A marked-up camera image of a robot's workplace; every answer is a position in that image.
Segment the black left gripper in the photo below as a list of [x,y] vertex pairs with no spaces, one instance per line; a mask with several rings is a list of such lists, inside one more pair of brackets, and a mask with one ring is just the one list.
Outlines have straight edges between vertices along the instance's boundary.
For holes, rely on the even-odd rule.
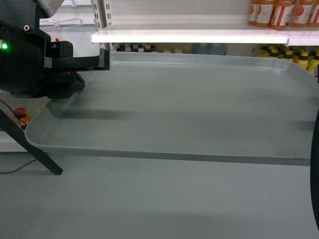
[[0,2],[0,89],[17,98],[66,99],[82,91],[77,72],[110,70],[110,52],[98,56],[54,58],[51,37],[39,22],[52,17],[61,0],[2,0]]

